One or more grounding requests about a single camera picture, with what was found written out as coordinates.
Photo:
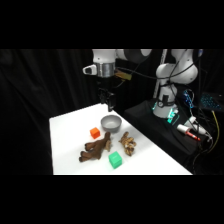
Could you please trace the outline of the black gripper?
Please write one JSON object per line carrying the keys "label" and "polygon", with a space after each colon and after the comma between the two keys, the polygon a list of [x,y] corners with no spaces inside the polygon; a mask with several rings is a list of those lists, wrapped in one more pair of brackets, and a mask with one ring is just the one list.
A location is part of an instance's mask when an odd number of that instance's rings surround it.
{"label": "black gripper", "polygon": [[98,95],[101,103],[106,103],[108,112],[111,112],[115,107],[115,94],[110,92],[108,89],[99,88]]}

